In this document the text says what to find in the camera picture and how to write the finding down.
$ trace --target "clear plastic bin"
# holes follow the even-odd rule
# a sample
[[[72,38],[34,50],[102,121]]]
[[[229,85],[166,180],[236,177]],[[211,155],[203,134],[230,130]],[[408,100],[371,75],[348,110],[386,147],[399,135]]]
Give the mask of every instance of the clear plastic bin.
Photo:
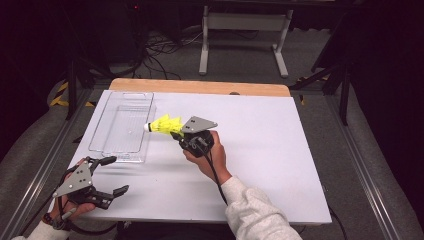
[[[153,93],[112,92],[89,145],[90,151],[117,162],[144,163],[150,134],[144,124],[154,120]]]

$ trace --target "person's left hand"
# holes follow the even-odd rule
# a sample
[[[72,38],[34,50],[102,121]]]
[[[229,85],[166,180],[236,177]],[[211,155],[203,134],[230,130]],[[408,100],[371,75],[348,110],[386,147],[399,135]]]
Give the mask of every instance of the person's left hand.
[[[81,159],[77,163],[77,165],[80,165],[83,161],[84,161],[84,159]],[[63,211],[65,213],[69,212],[72,208],[76,208],[76,211],[68,218],[71,221],[77,219],[81,214],[90,212],[90,211],[92,211],[96,208],[96,206],[92,203],[83,203],[83,204],[80,204],[80,205],[72,203],[72,202],[68,201],[68,197],[66,195],[62,196],[62,206],[63,206]],[[58,198],[56,198],[53,209],[50,212],[50,217],[52,219],[55,219],[55,218],[57,218],[57,216],[59,216],[59,214],[60,214],[59,203],[58,203]]]

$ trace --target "white tabletop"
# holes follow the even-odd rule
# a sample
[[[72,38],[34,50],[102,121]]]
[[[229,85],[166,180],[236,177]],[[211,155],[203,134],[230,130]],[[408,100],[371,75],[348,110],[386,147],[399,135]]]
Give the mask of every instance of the white tabletop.
[[[72,159],[102,158],[88,145],[107,97],[104,91]],[[255,186],[294,224],[330,223],[331,217],[308,143],[291,97],[155,93],[155,118],[166,113],[185,123],[198,116],[218,123],[227,166],[246,185]],[[225,222],[225,203],[217,186],[188,162],[171,136],[150,133],[145,163],[99,166],[98,191],[129,185],[108,210],[89,218],[138,221]]]

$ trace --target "forearm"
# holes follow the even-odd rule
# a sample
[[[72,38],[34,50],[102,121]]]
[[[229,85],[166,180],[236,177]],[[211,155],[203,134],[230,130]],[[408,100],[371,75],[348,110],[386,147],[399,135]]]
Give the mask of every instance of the forearm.
[[[28,238],[20,236],[12,240],[65,240],[69,237],[69,234],[69,231],[55,230],[52,226],[40,221]]]
[[[228,224],[237,239],[301,239],[283,212],[255,188],[232,177],[222,185],[228,201]]]

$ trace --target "yellow shuttlecock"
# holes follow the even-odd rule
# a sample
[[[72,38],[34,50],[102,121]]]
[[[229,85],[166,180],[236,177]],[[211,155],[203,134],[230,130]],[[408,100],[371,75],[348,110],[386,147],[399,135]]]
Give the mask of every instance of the yellow shuttlecock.
[[[181,117],[171,119],[169,114],[165,114],[151,123],[146,123],[144,125],[144,130],[149,132],[160,132],[169,135],[171,135],[171,132],[174,132],[179,133],[182,136],[182,127],[183,124],[181,124]]]

